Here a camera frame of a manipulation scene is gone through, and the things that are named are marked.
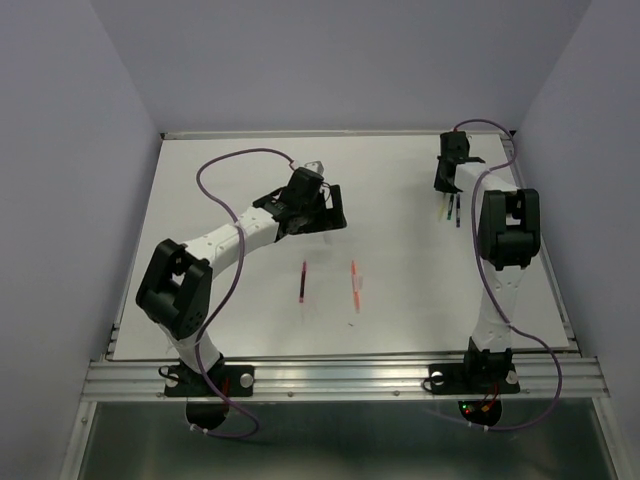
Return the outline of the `purple pen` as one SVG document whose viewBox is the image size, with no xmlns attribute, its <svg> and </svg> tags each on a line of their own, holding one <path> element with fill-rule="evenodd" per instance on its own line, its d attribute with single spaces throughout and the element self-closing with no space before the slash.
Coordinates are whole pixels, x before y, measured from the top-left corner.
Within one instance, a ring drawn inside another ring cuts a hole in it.
<svg viewBox="0 0 640 480">
<path fill-rule="evenodd" d="M 455 195 L 455 225 L 456 228 L 461 228 L 461 195 L 459 193 Z"/>
</svg>

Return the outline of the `green pen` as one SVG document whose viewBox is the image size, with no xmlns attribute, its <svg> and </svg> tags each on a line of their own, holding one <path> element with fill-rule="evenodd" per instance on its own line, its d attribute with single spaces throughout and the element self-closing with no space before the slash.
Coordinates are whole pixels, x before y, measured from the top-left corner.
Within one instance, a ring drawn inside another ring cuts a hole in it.
<svg viewBox="0 0 640 480">
<path fill-rule="evenodd" d="M 453 209 L 454 209 L 454 201 L 455 201 L 455 195 L 454 194 L 450 194 L 449 195 L 449 199 L 448 199 L 448 203 L 447 203 L 447 216 L 446 216 L 446 219 L 448 221 L 450 221 L 452 219 L 452 214 L 453 214 Z"/>
</svg>

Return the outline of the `yellow pen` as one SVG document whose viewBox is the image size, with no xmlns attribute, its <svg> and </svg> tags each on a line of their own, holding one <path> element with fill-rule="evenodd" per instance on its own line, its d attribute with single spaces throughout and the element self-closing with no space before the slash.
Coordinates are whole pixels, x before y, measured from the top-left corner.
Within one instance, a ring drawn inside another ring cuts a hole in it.
<svg viewBox="0 0 640 480">
<path fill-rule="evenodd" d="M 440 202 L 440 206 L 438 208 L 438 214 L 437 214 L 437 220 L 441 221 L 445 215 L 445 212 L 447 210 L 447 204 L 448 204 L 448 195 L 444 194 L 442 196 L 441 202 Z"/>
</svg>

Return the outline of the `orange pen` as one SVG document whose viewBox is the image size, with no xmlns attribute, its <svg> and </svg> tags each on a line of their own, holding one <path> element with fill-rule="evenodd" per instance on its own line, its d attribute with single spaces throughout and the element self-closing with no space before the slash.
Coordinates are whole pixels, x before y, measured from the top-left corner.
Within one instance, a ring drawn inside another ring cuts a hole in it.
<svg viewBox="0 0 640 480">
<path fill-rule="evenodd" d="M 358 273 L 357 264 L 354 260 L 351 261 L 350 273 L 351 273 L 352 297 L 354 302 L 354 310 L 356 313 L 359 313 L 361 309 L 360 277 Z"/>
</svg>

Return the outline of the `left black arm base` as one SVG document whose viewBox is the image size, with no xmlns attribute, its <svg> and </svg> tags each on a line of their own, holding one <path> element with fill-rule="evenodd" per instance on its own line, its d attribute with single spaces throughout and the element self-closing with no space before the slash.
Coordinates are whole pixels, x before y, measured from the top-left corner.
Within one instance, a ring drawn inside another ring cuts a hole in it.
<svg viewBox="0 0 640 480">
<path fill-rule="evenodd" d="M 212 383 L 217 391 L 229 400 L 253 396 L 255 367 L 253 365 L 227 364 L 221 358 L 206 374 L 194 371 L 184 362 L 175 365 L 163 365 L 157 370 L 164 380 L 164 396 L 184 399 L 185 416 L 189 425 L 203 434 L 219 437 L 231 437 L 222 432 L 221 427 L 231 413 L 232 406 L 210 387 Z"/>
</svg>

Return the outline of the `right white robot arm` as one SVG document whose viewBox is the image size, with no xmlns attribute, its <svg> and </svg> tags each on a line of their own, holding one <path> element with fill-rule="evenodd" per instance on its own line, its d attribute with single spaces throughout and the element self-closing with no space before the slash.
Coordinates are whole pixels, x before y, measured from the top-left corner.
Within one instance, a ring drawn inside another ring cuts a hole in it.
<svg viewBox="0 0 640 480">
<path fill-rule="evenodd" d="M 541 246 L 538 192 L 502 179 L 471 155 L 466 133 L 456 130 L 440 135 L 434 188 L 470 196 L 472 245 L 484 288 L 470 350 L 506 353 L 518 289 Z"/>
</svg>

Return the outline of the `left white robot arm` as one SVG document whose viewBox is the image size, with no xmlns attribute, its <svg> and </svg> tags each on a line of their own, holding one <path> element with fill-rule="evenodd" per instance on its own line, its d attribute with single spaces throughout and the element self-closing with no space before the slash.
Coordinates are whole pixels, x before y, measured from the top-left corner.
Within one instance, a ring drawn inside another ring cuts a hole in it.
<svg viewBox="0 0 640 480">
<path fill-rule="evenodd" d="M 160 242 L 146 268 L 136 304 L 167 336 L 187 366 L 188 382 L 199 393 L 215 392 L 222 354 L 204 324 L 210 317 L 213 283 L 231 266 L 240 273 L 245 257 L 289 235 L 344 229 L 341 187 L 321 174 L 294 170 L 288 184 L 257 200 L 240 216 L 184 243 Z"/>
</svg>

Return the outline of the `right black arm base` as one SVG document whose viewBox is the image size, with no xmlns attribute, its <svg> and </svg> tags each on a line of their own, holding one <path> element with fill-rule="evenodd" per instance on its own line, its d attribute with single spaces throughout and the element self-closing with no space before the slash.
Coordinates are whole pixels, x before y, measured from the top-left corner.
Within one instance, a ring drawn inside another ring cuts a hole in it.
<svg viewBox="0 0 640 480">
<path fill-rule="evenodd" d="M 472 339 L 461 362 L 432 363 L 427 370 L 423 390 L 436 396 L 461 396 L 459 411 L 472 425 L 496 427 L 503 412 L 500 396 L 521 391 L 512 349 L 480 350 Z"/>
</svg>

